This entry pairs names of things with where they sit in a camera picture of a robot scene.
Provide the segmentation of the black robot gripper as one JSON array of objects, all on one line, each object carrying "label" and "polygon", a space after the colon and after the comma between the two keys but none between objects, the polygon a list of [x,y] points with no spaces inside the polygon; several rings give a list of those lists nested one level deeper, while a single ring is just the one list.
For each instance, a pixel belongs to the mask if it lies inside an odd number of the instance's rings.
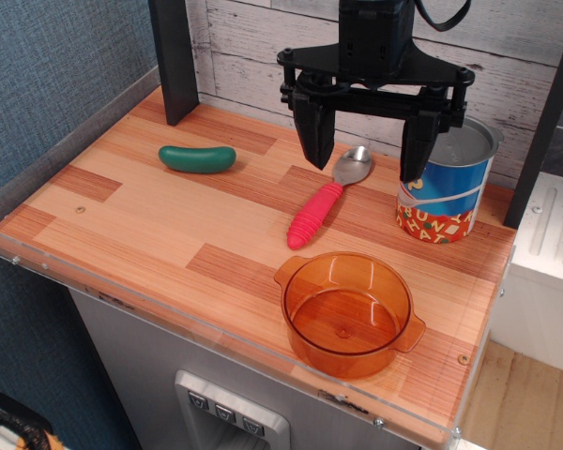
[{"label": "black robot gripper", "polygon": [[341,1],[335,44],[285,48],[281,100],[294,115],[304,157],[323,170],[334,147],[335,113],[405,120],[402,183],[420,179],[441,128],[464,121],[475,80],[464,67],[431,57],[413,39],[420,1]]}]

